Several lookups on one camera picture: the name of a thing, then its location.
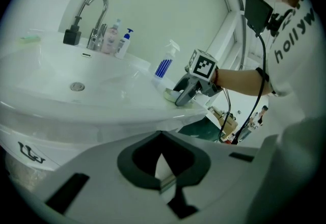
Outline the white printed t-shirt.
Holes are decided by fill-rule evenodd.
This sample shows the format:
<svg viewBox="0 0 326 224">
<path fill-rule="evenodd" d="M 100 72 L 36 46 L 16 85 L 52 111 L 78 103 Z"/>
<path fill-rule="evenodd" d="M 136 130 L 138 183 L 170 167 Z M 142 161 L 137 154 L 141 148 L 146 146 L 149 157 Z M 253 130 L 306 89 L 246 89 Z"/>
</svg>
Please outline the white printed t-shirt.
<svg viewBox="0 0 326 224">
<path fill-rule="evenodd" d="M 310 0 L 300 0 L 282 22 L 268 53 L 266 75 L 275 94 L 263 125 L 240 146 L 260 148 L 266 137 L 326 114 L 326 33 Z"/>
</svg>

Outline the blue striped spray bottle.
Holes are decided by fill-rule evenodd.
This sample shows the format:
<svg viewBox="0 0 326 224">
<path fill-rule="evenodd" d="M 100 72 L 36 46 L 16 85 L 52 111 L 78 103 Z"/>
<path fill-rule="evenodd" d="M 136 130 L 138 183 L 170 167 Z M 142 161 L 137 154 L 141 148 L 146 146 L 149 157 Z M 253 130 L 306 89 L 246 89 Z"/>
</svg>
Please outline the blue striped spray bottle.
<svg viewBox="0 0 326 224">
<path fill-rule="evenodd" d="M 162 59 L 162 61 L 160 62 L 160 64 L 158 65 L 155 73 L 154 73 L 154 80 L 159 82 L 161 81 L 167 70 L 169 69 L 170 65 L 172 64 L 175 56 L 176 56 L 176 52 L 180 51 L 180 47 L 179 45 L 172 39 L 170 39 L 168 45 L 166 45 L 166 47 L 168 48 L 164 58 Z"/>
</svg>

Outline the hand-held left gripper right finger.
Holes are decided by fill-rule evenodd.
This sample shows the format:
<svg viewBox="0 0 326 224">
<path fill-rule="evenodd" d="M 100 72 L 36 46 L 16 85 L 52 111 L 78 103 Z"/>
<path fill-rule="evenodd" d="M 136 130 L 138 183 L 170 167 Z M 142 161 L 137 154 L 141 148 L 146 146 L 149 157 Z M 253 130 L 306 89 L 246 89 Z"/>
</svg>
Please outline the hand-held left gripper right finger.
<svg viewBox="0 0 326 224">
<path fill-rule="evenodd" d="M 258 158 L 258 148 L 217 144 L 182 134 L 161 132 L 161 154 L 175 177 L 167 203 L 175 221 L 212 205 L 234 187 Z"/>
</svg>

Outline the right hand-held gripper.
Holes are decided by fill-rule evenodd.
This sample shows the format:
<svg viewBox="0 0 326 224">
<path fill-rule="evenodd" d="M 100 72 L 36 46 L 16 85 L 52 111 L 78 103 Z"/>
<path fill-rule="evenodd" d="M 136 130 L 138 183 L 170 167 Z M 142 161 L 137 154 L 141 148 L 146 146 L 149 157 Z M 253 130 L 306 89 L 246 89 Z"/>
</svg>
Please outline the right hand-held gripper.
<svg viewBox="0 0 326 224">
<path fill-rule="evenodd" d="M 188 64 L 187 74 L 176 83 L 173 90 L 180 93 L 175 101 L 176 106 L 186 105 L 198 91 L 206 96 L 214 96 L 222 89 L 212 82 L 212 76 L 217 68 L 216 59 L 210 54 L 195 49 Z"/>
</svg>

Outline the white vanity cabinet with sink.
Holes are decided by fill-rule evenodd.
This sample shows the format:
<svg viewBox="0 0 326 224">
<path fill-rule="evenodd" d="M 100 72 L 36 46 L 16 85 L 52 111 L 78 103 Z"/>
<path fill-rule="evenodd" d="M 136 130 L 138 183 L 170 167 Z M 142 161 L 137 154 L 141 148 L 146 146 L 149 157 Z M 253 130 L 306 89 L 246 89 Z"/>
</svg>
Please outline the white vanity cabinet with sink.
<svg viewBox="0 0 326 224">
<path fill-rule="evenodd" d="M 0 44 L 0 146 L 26 166 L 54 171 L 90 147 L 203 119 L 195 101 L 183 107 L 164 98 L 173 88 L 157 82 L 149 63 L 63 43 L 61 33 L 39 42 Z M 85 89 L 70 89 L 81 82 Z M 42 157 L 21 154 L 18 142 Z"/>
</svg>

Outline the metal sink drain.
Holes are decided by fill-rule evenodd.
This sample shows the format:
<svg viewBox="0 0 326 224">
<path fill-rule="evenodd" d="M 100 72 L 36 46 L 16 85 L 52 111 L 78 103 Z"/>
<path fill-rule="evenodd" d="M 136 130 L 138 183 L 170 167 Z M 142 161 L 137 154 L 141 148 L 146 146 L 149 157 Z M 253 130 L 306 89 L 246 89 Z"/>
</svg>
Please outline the metal sink drain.
<svg viewBox="0 0 326 224">
<path fill-rule="evenodd" d="M 85 89 L 85 85 L 81 82 L 74 82 L 70 85 L 70 89 L 75 92 L 80 92 Z"/>
</svg>

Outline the large brown cardboard box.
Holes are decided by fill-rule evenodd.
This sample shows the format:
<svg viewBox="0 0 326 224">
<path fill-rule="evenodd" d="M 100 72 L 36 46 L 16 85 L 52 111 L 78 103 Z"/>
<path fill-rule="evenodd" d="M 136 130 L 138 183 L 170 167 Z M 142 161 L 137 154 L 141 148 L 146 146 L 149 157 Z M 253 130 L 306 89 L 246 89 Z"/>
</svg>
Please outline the large brown cardboard box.
<svg viewBox="0 0 326 224">
<path fill-rule="evenodd" d="M 216 107 L 212 106 L 210 108 L 212 114 L 217 118 L 219 125 L 223 128 L 223 134 L 221 136 L 221 140 L 224 142 L 226 141 L 231 134 L 236 130 L 238 123 L 231 117 L 231 114 L 227 116 L 227 113 L 217 109 Z"/>
</svg>

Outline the black small monitor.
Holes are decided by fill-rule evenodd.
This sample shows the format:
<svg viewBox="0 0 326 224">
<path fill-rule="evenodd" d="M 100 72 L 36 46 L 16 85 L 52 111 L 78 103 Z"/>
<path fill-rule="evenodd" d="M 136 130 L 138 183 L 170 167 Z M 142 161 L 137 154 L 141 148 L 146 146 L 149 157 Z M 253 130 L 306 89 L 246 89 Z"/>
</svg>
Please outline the black small monitor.
<svg viewBox="0 0 326 224">
<path fill-rule="evenodd" d="M 273 8 L 264 0 L 246 0 L 244 16 L 247 25 L 255 33 L 261 34 L 273 13 Z"/>
</svg>

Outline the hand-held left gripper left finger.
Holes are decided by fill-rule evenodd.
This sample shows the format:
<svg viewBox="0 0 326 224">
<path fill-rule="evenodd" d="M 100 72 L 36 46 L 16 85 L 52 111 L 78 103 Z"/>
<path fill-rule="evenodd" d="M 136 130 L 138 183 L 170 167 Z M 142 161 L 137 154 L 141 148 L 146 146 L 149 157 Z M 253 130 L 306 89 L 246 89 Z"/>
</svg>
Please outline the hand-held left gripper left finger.
<svg viewBox="0 0 326 224">
<path fill-rule="evenodd" d="M 167 224 L 157 190 L 136 187 L 118 169 L 118 156 L 149 137 L 135 135 L 94 146 L 49 174 L 33 192 L 18 194 L 39 218 L 23 224 Z"/>
</svg>

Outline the white pump bottle blue cap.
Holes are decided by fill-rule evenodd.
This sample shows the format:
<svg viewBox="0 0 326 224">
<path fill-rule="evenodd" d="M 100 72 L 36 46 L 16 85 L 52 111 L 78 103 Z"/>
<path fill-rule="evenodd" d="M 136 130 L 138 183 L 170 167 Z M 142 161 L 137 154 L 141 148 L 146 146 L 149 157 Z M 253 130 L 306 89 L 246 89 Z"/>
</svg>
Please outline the white pump bottle blue cap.
<svg viewBox="0 0 326 224">
<path fill-rule="evenodd" d="M 128 32 L 120 39 L 120 41 L 118 43 L 118 46 L 117 46 L 117 49 L 115 52 L 116 58 L 123 59 L 127 52 L 128 47 L 130 45 L 130 33 L 132 33 L 133 30 L 129 29 L 129 28 L 127 30 L 128 30 Z"/>
</svg>

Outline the black chest mount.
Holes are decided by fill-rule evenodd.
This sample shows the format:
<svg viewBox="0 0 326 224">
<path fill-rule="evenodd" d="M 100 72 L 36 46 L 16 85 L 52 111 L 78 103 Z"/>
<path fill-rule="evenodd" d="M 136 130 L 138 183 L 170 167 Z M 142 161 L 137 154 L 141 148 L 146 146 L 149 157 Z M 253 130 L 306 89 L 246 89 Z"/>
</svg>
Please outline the black chest mount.
<svg viewBox="0 0 326 224">
<path fill-rule="evenodd" d="M 284 20 L 284 16 L 274 13 L 271 15 L 270 20 L 266 26 L 266 29 L 270 31 L 272 37 L 275 37 L 278 33 L 278 30 Z"/>
</svg>

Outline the black soap dispenser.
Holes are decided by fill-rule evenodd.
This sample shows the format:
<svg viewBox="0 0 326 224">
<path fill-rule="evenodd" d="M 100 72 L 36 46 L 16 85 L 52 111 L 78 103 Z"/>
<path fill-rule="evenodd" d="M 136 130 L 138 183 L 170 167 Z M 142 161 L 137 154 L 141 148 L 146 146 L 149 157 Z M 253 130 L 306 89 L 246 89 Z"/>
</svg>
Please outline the black soap dispenser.
<svg viewBox="0 0 326 224">
<path fill-rule="evenodd" d="M 78 45 L 81 37 L 78 23 L 82 18 L 75 16 L 75 21 L 69 29 L 65 30 L 63 43 L 68 45 Z"/>
</svg>

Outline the pink bottle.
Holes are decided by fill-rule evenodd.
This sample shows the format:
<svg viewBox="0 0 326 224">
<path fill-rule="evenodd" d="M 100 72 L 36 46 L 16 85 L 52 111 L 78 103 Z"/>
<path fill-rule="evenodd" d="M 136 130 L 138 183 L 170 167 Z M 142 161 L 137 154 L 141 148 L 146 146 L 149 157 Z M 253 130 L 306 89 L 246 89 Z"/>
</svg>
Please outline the pink bottle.
<svg viewBox="0 0 326 224">
<path fill-rule="evenodd" d="M 103 44 L 102 44 L 102 48 L 101 48 L 102 53 L 106 53 L 106 54 L 114 53 L 114 51 L 115 51 L 114 43 L 115 43 L 115 39 L 119 33 L 118 29 L 119 29 L 120 23 L 121 23 L 121 19 L 117 19 L 115 24 L 105 32 L 105 35 L 103 38 Z"/>
</svg>

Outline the chrome faucet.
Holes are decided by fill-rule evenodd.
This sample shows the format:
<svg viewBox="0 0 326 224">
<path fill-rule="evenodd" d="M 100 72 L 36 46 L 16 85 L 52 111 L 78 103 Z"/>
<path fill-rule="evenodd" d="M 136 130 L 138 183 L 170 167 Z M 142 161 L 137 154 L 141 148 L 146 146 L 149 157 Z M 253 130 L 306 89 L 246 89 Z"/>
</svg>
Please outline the chrome faucet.
<svg viewBox="0 0 326 224">
<path fill-rule="evenodd" d="M 78 13 L 77 13 L 77 17 L 81 17 L 82 11 L 84 9 L 84 7 L 87 5 L 89 6 L 94 0 L 85 0 Z M 109 1 L 108 0 L 102 0 L 103 1 L 103 9 L 101 11 L 101 14 L 95 24 L 95 27 L 92 29 L 91 34 L 89 36 L 89 40 L 88 40 L 88 44 L 87 44 L 87 49 L 90 50 L 98 50 L 102 44 L 102 40 L 103 40 L 103 32 L 101 30 L 102 28 L 102 22 L 103 19 L 107 13 L 108 10 L 108 6 L 109 6 Z"/>
</svg>

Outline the person's right forearm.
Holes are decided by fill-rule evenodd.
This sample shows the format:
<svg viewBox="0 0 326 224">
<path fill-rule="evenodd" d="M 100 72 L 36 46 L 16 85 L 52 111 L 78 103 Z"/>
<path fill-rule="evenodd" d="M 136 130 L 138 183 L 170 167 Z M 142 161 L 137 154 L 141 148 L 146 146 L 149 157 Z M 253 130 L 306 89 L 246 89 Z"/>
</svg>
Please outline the person's right forearm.
<svg viewBox="0 0 326 224">
<path fill-rule="evenodd" d="M 244 95 L 258 96 L 263 81 L 263 70 L 227 70 L 216 69 L 212 82 L 219 87 Z"/>
</svg>

